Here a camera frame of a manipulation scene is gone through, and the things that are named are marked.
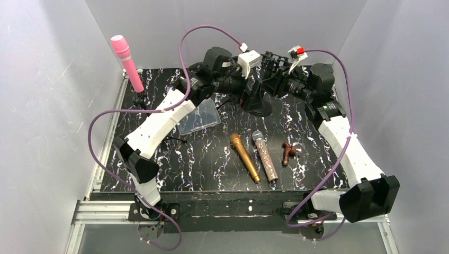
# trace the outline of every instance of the gray floor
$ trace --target gray floor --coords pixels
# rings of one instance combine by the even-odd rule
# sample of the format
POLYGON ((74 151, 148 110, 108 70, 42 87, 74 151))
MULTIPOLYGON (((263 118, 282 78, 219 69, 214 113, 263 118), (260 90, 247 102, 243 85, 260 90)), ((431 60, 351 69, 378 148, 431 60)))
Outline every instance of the gray floor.
MULTIPOLYGON (((190 232, 170 253, 386 253, 377 223, 346 223, 322 242, 303 241, 299 234, 280 232, 190 232)), ((173 246, 177 234, 162 234, 157 240, 173 246)), ((86 225, 79 254, 167 253, 139 240, 136 225, 86 225)))

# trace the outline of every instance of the transparent plastic lid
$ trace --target transparent plastic lid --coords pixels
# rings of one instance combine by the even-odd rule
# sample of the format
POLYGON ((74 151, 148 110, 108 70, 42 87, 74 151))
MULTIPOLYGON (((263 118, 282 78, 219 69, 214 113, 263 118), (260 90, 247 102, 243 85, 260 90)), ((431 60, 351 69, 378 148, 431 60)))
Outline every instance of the transparent plastic lid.
POLYGON ((178 130, 180 135, 187 135, 220 123, 221 119, 215 103, 212 99, 206 99, 194 111, 181 119, 178 130))

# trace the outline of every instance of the pink cylinder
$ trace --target pink cylinder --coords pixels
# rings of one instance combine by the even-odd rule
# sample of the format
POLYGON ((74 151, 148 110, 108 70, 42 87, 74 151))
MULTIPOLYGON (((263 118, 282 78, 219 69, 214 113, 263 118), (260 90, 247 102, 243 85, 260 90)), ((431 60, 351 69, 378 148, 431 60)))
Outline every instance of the pink cylinder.
POLYGON ((124 69, 127 71, 132 87, 137 93, 143 92, 143 84, 137 73, 136 66, 131 59, 131 50, 129 49, 129 45, 125 38, 122 35, 113 36, 111 38, 111 43, 115 54, 120 58, 124 69))

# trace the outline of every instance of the gold microphone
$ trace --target gold microphone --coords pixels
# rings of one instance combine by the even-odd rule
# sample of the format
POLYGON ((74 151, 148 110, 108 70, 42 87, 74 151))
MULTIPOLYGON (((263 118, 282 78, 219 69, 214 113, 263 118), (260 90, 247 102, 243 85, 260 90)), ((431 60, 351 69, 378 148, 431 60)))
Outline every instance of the gold microphone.
POLYGON ((239 153, 241 159, 245 163, 245 166, 248 169, 249 174, 251 175, 251 178, 258 184, 261 181, 261 177, 259 176, 259 172, 257 172, 256 166, 254 166, 254 163, 251 160, 251 157, 249 156, 248 152, 245 150, 245 147, 243 146, 243 142, 241 141, 240 135, 237 133, 232 134, 231 135, 231 143, 237 149, 237 152, 239 153))

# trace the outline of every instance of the brown plastic pipe fitting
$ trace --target brown plastic pipe fitting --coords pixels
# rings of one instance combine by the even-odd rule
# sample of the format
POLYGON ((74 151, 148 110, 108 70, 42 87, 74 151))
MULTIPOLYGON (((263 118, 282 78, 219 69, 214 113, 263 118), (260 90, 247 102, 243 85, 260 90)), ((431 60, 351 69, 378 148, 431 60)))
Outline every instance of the brown plastic pipe fitting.
POLYGON ((284 159, 282 159, 282 165, 287 166, 289 164, 289 156, 295 156, 300 153, 300 149, 291 146, 289 143, 282 143, 282 147, 284 148, 284 159))

